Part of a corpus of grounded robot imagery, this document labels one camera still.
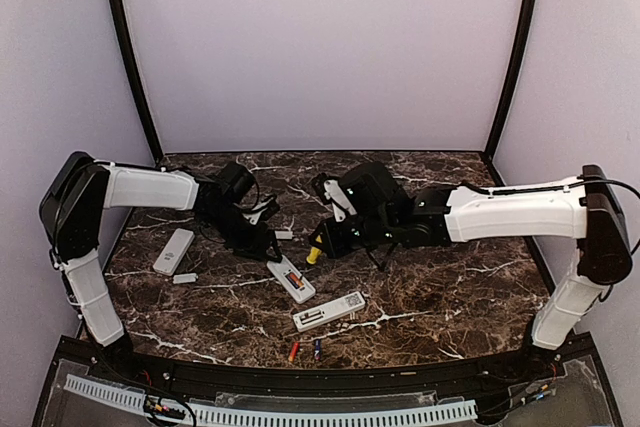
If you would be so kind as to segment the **white remote with barcode label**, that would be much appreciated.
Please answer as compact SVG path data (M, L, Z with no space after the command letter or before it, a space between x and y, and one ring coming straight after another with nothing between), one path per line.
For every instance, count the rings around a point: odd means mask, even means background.
M286 256L280 262L268 261L267 268L297 304L316 294L316 289Z

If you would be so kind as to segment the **yellow handled screwdriver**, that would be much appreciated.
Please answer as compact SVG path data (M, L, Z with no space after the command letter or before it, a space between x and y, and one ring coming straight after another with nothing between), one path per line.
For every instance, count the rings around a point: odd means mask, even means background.
M319 257L323 254L323 251L317 247L312 247L309 254L306 257L306 263L308 265L315 265Z

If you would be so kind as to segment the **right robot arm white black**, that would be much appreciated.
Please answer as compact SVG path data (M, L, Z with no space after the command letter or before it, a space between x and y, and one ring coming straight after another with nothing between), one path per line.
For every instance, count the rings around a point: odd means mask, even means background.
M361 164L341 177L320 173L311 185L333 209L309 237L331 259L387 245L445 247L489 238L558 237L576 249L551 298L531 322L528 344L510 360L521 381L534 379L569 332L633 268L638 243L630 242L614 193L619 181L597 165L559 181L503 187L468 182L428 186L410 196L380 162Z

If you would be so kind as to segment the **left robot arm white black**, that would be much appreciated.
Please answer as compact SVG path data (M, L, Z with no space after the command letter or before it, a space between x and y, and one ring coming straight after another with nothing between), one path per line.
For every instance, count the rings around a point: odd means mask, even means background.
M267 221L280 209L276 195L241 202L258 188L245 166L230 161L211 175L98 160L84 151L69 155L38 208L49 242L49 259L60 271L67 295L88 336L106 348L103 368L120 383L141 374L140 359L124 346L130 338L119 317L101 262L103 214L125 209L173 210L214 229L234 255L260 262L280 262L283 254Z

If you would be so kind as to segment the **grey battery cover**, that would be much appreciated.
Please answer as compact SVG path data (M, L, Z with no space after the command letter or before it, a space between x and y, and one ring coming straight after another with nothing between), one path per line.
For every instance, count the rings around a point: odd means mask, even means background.
M278 240L292 240L294 238L294 234L290 230L277 230L275 236Z

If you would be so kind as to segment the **white button remote control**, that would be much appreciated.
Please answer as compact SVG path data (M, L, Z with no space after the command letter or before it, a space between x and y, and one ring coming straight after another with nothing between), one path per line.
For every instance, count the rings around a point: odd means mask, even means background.
M294 326L298 332L306 332L359 312L365 306L364 296L360 292L353 292L295 314L293 316Z

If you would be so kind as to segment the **red blue battery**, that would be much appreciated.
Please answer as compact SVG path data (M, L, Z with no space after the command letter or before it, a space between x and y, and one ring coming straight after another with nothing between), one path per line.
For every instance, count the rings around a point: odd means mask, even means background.
M297 353L299 351L299 348L300 348L300 343L298 341L296 341L296 342L294 342L292 344L292 347L291 347L289 355L288 355L288 361L289 362L291 362L291 363L294 362L294 360L295 360L295 358L297 356Z

